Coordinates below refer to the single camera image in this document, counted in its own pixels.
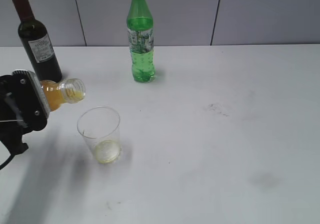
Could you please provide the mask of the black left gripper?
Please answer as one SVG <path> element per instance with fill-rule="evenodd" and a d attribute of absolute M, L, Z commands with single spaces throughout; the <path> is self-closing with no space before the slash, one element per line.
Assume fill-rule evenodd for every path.
<path fill-rule="evenodd" d="M 0 83 L 0 141 L 15 156 L 28 149 L 23 135 L 46 127 L 50 108 L 34 72 L 15 70 Z"/>

